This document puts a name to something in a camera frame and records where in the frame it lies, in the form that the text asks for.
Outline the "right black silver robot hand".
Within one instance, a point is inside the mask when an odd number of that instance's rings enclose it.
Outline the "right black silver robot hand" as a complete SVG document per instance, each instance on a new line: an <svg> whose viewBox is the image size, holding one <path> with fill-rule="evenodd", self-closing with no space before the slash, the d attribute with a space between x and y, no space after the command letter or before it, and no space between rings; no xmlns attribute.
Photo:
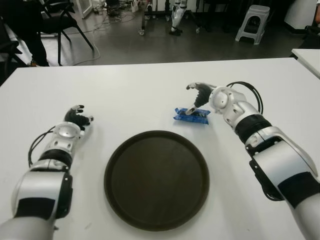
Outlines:
<svg viewBox="0 0 320 240"><path fill-rule="evenodd" d="M210 95L216 86L203 83L203 82L193 82L186 86L187 90L196 89L198 91L197 97L191 107L187 109L185 114L187 116L191 115L199 107L205 105L209 102Z"/></svg>

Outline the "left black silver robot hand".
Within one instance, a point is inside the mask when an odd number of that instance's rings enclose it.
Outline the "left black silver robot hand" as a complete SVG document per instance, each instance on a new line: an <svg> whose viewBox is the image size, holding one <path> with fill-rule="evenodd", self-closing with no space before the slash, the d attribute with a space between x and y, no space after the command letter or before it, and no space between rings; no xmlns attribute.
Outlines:
<svg viewBox="0 0 320 240"><path fill-rule="evenodd" d="M84 108L84 105L75 105L71 107L65 114L64 121L74 123L81 131L85 131L86 127L94 120L94 117L82 115Z"/></svg>

